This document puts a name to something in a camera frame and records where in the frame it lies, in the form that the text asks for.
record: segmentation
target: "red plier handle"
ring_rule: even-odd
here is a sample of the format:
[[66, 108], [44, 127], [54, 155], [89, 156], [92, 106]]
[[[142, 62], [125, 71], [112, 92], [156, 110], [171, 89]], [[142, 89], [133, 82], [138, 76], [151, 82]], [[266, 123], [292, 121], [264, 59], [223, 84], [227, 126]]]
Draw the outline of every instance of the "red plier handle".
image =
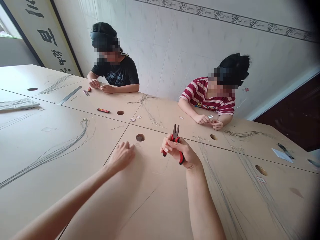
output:
[[[173, 142], [177, 142], [177, 143], [180, 143], [180, 137], [177, 137], [177, 138], [173, 138], [173, 134], [171, 134], [171, 141]], [[179, 161], [179, 164], [182, 165], [185, 158], [184, 158], [184, 155], [182, 152], [179, 152], [180, 153], [180, 161]], [[165, 151], [163, 151], [162, 155], [165, 157], [167, 156], [167, 153]]]

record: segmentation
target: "hand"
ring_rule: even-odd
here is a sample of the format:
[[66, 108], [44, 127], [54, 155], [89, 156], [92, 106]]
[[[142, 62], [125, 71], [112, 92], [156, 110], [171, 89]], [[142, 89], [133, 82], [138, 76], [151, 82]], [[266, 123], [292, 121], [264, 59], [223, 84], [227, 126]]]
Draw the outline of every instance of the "hand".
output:
[[110, 159], [104, 167], [110, 169], [113, 174], [116, 174], [117, 172], [125, 169], [133, 160], [135, 155], [134, 145], [130, 147], [129, 142], [121, 142], [113, 150]]
[[93, 87], [93, 88], [100, 88], [100, 83], [97, 79], [89, 80], [89, 85], [90, 87]]
[[202, 114], [202, 115], [197, 114], [195, 117], [193, 117], [193, 120], [199, 124], [204, 124], [204, 123], [210, 122], [210, 119], [208, 118], [208, 116], [206, 116], [204, 114]]
[[217, 131], [223, 128], [223, 122], [217, 119], [213, 119], [211, 125], [212, 125], [212, 128]]
[[107, 94], [112, 94], [116, 92], [116, 88], [111, 85], [103, 85], [100, 87], [100, 90]]
[[196, 153], [184, 139], [180, 138], [180, 143], [172, 142], [169, 139], [171, 139], [171, 134], [163, 139], [162, 146], [160, 148], [161, 153], [167, 152], [173, 156], [174, 159], [180, 161], [179, 152], [182, 152], [185, 158], [185, 161], [182, 165], [187, 169], [192, 169], [201, 164], [201, 161]]

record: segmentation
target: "brown door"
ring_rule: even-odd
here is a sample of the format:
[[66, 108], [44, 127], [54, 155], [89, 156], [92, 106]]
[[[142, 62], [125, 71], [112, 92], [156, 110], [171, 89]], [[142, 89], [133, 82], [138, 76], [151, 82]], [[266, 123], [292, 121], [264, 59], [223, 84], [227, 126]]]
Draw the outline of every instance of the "brown door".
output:
[[273, 126], [310, 152], [320, 148], [320, 74], [306, 82], [254, 122]]

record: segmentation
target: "red pliers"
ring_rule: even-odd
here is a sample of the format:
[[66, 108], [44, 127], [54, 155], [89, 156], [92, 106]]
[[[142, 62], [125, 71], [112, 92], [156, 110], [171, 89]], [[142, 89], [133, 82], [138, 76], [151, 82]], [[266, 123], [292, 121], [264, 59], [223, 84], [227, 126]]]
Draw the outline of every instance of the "red pliers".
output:
[[[177, 131], [176, 131], [176, 125], [174, 125], [174, 128], [173, 128], [173, 134], [171, 134], [171, 141], [172, 142], [177, 142], [179, 143], [180, 142], [180, 137], [178, 137], [178, 134], [179, 134], [179, 125], [178, 125], [178, 128], [177, 128]], [[167, 153], [165, 151], [163, 151], [162, 155], [165, 157], [167, 155]], [[184, 158], [184, 155], [182, 152], [180, 152], [180, 161], [179, 161], [179, 164], [183, 164], [185, 158]]]

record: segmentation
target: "red and white striped shirt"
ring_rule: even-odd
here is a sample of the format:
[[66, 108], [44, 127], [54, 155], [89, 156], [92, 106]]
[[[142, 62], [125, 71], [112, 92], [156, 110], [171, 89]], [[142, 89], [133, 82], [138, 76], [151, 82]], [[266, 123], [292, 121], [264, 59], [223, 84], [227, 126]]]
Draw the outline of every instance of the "red and white striped shirt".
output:
[[193, 80], [184, 90], [180, 98], [190, 102], [193, 106], [217, 112], [218, 115], [233, 115], [235, 97], [211, 97], [206, 99], [208, 78], [202, 77]]

